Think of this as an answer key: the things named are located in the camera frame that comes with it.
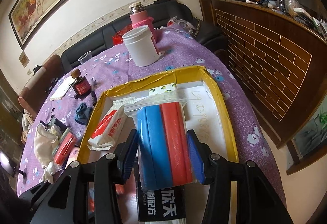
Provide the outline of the blue sock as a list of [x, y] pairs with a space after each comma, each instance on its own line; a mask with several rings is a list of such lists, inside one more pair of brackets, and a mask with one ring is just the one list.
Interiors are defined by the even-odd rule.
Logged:
[[75, 111], [74, 120], [80, 124], [87, 126], [93, 112], [93, 107], [88, 107], [85, 103], [81, 103]]

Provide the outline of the yellow cardboard box lid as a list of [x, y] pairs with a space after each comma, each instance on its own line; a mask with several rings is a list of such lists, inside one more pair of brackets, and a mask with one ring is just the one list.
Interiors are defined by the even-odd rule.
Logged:
[[[195, 81], [202, 81], [215, 101], [226, 145], [226, 158], [211, 153], [208, 145], [201, 143], [195, 132], [186, 128], [183, 106], [187, 98], [182, 90], [132, 101], [131, 95], [138, 91], [168, 83]], [[124, 144], [122, 155], [108, 153], [95, 163], [95, 196], [101, 198], [96, 211], [105, 219], [121, 218], [120, 213], [114, 211], [117, 202], [115, 186], [126, 182], [134, 158], [139, 155], [147, 190], [181, 186], [197, 179], [202, 184], [210, 185], [203, 222], [235, 223], [238, 194], [237, 183], [231, 179], [231, 175], [232, 166], [239, 163], [238, 151], [222, 93], [206, 69], [191, 66], [156, 73], [103, 92], [87, 125], [86, 138], [91, 138], [96, 131], [102, 131], [104, 122], [113, 119], [112, 115], [104, 113], [109, 96], [125, 98], [123, 111], [136, 118], [136, 130]]]

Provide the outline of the clear plastic cup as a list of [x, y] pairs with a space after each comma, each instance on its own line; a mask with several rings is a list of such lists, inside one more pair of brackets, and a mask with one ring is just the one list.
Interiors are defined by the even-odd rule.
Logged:
[[80, 64], [84, 64], [86, 63], [87, 61], [91, 60], [92, 59], [92, 54], [90, 51], [86, 52], [85, 54], [83, 54], [79, 59], [78, 59], [78, 62]]

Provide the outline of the paper notebook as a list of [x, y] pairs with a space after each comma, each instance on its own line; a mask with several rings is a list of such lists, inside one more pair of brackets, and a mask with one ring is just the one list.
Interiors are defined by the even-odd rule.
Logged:
[[66, 95], [67, 91], [72, 87], [73, 82], [74, 79], [72, 76], [65, 78], [53, 93], [53, 95], [49, 98], [49, 100], [61, 100]]

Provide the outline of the red bag on sofa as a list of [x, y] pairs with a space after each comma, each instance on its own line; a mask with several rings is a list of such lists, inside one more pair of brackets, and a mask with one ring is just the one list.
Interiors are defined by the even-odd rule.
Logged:
[[113, 45], [118, 45], [118, 44], [122, 44], [123, 43], [123, 35], [125, 33], [127, 33], [128, 31], [132, 30], [132, 25], [127, 25], [126, 27], [124, 27], [122, 30], [118, 31], [117, 33], [115, 33], [112, 37], [113, 39]]

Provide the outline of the red white wet wipe pack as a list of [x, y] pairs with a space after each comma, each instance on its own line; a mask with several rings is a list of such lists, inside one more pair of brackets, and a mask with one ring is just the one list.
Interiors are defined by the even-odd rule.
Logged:
[[125, 107], [130, 107], [135, 102], [135, 98], [113, 101], [113, 105], [87, 141], [87, 147], [91, 151], [114, 151], [118, 144], [127, 139], [135, 125], [132, 118], [125, 114]]

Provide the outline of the black electric motor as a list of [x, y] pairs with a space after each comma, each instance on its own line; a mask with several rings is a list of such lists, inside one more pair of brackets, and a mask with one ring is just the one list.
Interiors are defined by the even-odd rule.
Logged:
[[55, 108], [52, 108], [50, 111], [50, 121], [46, 123], [41, 120], [39, 123], [42, 124], [42, 126], [44, 126], [45, 130], [47, 131], [50, 131], [51, 127], [54, 126], [63, 135], [68, 127], [55, 116], [54, 111]]

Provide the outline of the blanket on chair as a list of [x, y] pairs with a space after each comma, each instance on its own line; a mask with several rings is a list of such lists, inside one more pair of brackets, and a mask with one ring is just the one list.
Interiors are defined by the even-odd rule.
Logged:
[[24, 109], [22, 115], [22, 136], [21, 141], [25, 145], [27, 141], [27, 135], [30, 132], [30, 129], [34, 123], [34, 118], [32, 117], [31, 113]]

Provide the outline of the blue red cloth pack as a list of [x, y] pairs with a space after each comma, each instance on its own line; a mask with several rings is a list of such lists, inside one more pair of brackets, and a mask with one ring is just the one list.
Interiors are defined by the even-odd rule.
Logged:
[[187, 97], [176, 90], [172, 98], [135, 98], [125, 107], [139, 134], [139, 169], [143, 191], [182, 186], [193, 182], [186, 135], [184, 105]]

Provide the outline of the white plastic jar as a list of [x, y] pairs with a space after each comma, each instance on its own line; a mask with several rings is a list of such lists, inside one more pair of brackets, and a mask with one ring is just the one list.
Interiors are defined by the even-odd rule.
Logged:
[[146, 67], [159, 59], [159, 50], [147, 25], [133, 28], [122, 37], [137, 67]]

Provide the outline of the pink sleeved thermos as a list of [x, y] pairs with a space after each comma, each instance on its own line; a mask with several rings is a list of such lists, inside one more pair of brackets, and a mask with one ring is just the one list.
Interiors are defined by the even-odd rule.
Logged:
[[152, 33], [153, 40], [157, 42], [157, 35], [153, 26], [153, 18], [148, 15], [147, 10], [141, 2], [132, 3], [130, 6], [130, 20], [133, 28], [147, 25]]

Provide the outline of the dark bottle with cork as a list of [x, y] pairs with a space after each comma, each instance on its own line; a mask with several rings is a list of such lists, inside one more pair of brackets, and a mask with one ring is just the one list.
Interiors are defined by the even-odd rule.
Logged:
[[86, 76], [82, 76], [79, 69], [74, 69], [70, 75], [74, 79], [72, 88], [74, 89], [75, 96], [77, 98], [87, 97], [91, 93], [91, 85], [86, 79]]

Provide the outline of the purple floral tablecloth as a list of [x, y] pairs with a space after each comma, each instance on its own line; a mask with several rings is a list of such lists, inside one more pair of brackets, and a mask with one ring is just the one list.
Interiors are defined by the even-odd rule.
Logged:
[[[137, 67], [123, 44], [101, 52], [78, 69], [88, 80], [95, 79], [96, 95], [120, 84], [192, 65], [204, 66], [217, 82], [222, 93], [228, 115], [232, 123], [234, 137], [241, 162], [254, 160], [265, 173], [283, 202], [286, 201], [278, 166], [265, 140], [253, 108], [236, 80], [236, 73], [230, 71], [211, 51], [196, 42], [189, 34], [177, 26], [159, 29], [157, 46], [161, 57], [147, 67]], [[82, 103], [74, 98], [70, 89], [61, 100], [47, 99], [27, 135], [20, 168], [27, 170], [27, 180], [20, 176], [16, 193], [24, 191], [42, 181], [43, 168], [34, 154], [34, 136], [40, 121], [47, 122], [54, 114], [63, 124], [72, 128], [77, 136], [84, 135], [86, 127], [78, 124], [75, 111]]]

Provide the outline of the lemon print tissue pack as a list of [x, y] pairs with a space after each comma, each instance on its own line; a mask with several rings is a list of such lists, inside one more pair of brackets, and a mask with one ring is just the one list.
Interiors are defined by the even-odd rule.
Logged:
[[177, 95], [176, 89], [177, 89], [176, 83], [165, 84], [162, 86], [149, 89], [148, 96], [150, 97], [160, 96], [164, 98], [172, 98]]

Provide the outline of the phone on round stand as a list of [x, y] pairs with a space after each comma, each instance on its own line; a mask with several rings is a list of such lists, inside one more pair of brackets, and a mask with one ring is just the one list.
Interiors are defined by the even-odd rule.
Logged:
[[11, 176], [15, 177], [18, 176], [19, 174], [22, 175], [23, 178], [23, 183], [26, 184], [27, 181], [27, 169], [24, 168], [24, 170], [20, 170], [19, 166], [9, 158], [8, 155], [6, 155], [5, 152], [0, 150], [0, 155], [1, 155], [1, 167]]

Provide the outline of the black pen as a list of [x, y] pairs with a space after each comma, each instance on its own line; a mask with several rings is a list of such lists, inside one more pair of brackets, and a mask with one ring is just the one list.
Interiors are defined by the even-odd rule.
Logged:
[[94, 78], [91, 79], [91, 98], [92, 98], [92, 103], [93, 106], [97, 104], [97, 97], [95, 94], [95, 80]]

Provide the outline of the white cloth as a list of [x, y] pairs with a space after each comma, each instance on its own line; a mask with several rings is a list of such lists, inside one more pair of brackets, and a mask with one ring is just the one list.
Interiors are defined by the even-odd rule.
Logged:
[[54, 183], [53, 175], [59, 171], [59, 166], [54, 162], [53, 151], [59, 146], [59, 139], [62, 133], [57, 125], [52, 125], [47, 130], [42, 124], [36, 127], [34, 136], [34, 154], [39, 161], [43, 175], [42, 180]]

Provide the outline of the black wet wipe pack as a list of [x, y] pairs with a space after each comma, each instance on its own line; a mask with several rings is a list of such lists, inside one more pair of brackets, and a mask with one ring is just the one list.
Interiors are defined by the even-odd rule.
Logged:
[[186, 223], [184, 187], [137, 190], [138, 219], [144, 223]]

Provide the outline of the wooden brick pattern counter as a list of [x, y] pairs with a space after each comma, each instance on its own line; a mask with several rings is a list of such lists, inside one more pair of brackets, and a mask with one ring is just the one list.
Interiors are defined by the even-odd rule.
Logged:
[[211, 0], [228, 38], [230, 69], [276, 147], [287, 144], [326, 97], [326, 42], [259, 5]]

